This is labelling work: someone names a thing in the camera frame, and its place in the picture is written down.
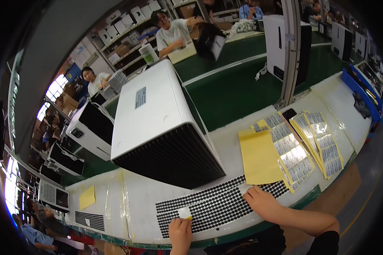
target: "sticker sheet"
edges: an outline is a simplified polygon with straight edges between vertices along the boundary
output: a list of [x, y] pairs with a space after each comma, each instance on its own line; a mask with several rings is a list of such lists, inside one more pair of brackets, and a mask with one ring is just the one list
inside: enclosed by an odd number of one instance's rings
[[279, 154], [279, 166], [286, 186], [293, 193], [315, 169], [309, 154], [298, 142], [278, 112], [251, 126], [256, 132], [270, 129], [272, 142]]
[[322, 113], [305, 113], [305, 118], [318, 147], [325, 177], [329, 179], [343, 169], [342, 155]]

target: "display screen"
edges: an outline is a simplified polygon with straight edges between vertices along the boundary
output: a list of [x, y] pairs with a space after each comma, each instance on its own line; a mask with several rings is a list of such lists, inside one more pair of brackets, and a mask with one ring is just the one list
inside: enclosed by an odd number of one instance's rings
[[60, 207], [68, 208], [68, 193], [57, 189], [56, 204]]

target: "vent grille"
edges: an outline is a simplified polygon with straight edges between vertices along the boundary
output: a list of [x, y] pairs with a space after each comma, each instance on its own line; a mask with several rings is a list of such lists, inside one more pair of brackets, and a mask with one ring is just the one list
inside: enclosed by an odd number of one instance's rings
[[137, 174], [188, 189], [225, 176], [191, 124], [169, 131], [113, 162]]
[[102, 214], [76, 211], [75, 222], [90, 228], [105, 231], [104, 216]]

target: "blue shirt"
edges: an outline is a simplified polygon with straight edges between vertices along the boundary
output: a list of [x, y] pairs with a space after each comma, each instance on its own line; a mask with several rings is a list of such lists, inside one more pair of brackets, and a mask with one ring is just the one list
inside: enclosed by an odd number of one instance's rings
[[[41, 233], [37, 229], [33, 229], [31, 224], [25, 224], [21, 226], [21, 232], [23, 233], [24, 237], [27, 238], [27, 240], [32, 244], [40, 243], [45, 245], [52, 245], [54, 241], [53, 238]], [[51, 249], [46, 249], [46, 251], [54, 254], [54, 251]]]
[[[253, 20], [261, 20], [263, 19], [264, 13], [261, 11], [261, 8], [256, 6], [255, 7], [255, 15], [256, 17], [252, 17]], [[240, 7], [240, 19], [246, 19], [250, 16], [250, 8], [247, 4]]]

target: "hand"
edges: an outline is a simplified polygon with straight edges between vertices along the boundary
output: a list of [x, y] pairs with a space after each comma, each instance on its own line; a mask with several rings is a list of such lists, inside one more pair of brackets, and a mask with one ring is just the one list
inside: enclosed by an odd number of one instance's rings
[[172, 246], [172, 255], [186, 255], [192, 243], [192, 221], [175, 218], [169, 223], [169, 237]]
[[193, 21], [192, 21], [192, 26], [196, 26], [197, 24], [199, 23], [203, 23], [204, 20], [203, 18], [201, 18], [200, 16], [197, 16], [197, 18], [195, 18]]
[[284, 208], [270, 193], [262, 191], [256, 185], [249, 188], [243, 195], [243, 198], [254, 212], [264, 220], [272, 223], [275, 223], [275, 220], [280, 217], [281, 211]]
[[105, 89], [107, 86], [109, 86], [109, 83], [106, 80], [101, 81], [101, 87]]
[[183, 39], [180, 38], [180, 39], [172, 42], [172, 44], [173, 44], [174, 48], [180, 48], [180, 47], [184, 46], [184, 41], [183, 41]]

